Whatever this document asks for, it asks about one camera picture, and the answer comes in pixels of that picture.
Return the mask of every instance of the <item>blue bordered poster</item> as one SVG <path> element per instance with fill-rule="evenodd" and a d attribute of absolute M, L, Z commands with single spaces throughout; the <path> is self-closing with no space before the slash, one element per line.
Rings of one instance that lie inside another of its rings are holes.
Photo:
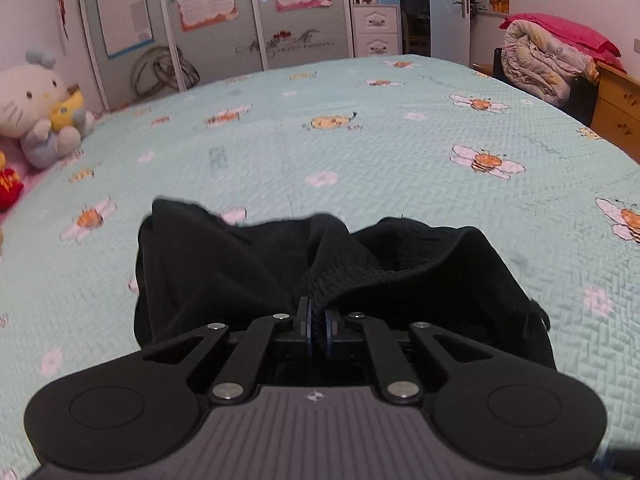
<path fill-rule="evenodd" d="M 121 56 L 154 40 L 146 0 L 96 0 L 107 56 Z"/>

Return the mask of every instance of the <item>drawer handle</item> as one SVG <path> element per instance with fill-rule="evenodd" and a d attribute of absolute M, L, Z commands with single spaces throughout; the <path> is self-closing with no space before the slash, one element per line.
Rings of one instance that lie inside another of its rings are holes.
<path fill-rule="evenodd" d="M 626 104 L 630 106 L 636 106 L 638 104 L 638 101 L 636 100 L 636 96 L 633 94 L 625 94 L 625 101 L 626 101 Z"/>
<path fill-rule="evenodd" d="M 623 124 L 618 123 L 618 129 L 623 135 L 631 135 L 631 130 L 626 127 L 625 123 Z"/>

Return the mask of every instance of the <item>white logo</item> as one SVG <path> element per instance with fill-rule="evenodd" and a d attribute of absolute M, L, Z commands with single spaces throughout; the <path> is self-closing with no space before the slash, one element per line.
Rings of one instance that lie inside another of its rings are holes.
<path fill-rule="evenodd" d="M 318 402 L 319 400 L 324 399 L 324 395 L 314 390 L 306 394 L 306 398 L 312 400 L 313 402 Z"/>

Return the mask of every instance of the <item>red toy with yellow text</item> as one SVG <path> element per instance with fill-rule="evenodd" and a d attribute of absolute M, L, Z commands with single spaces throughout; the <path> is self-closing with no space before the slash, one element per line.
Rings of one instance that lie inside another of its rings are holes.
<path fill-rule="evenodd" d="M 18 202 L 24 184 L 14 170 L 6 168 L 6 157 L 0 152 L 0 212 L 8 210 Z"/>

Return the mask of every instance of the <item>hello kitty plush toy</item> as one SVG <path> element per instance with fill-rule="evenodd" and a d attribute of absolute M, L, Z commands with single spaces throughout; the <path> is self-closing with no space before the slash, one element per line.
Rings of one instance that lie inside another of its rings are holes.
<path fill-rule="evenodd" d="M 59 131 L 52 127 L 52 110 L 69 94 L 56 60 L 49 54 L 27 52 L 28 64 L 0 72 L 0 136 L 20 140 L 25 158 L 45 170 L 80 146 L 94 128 L 94 115 L 75 110 L 72 123 Z"/>

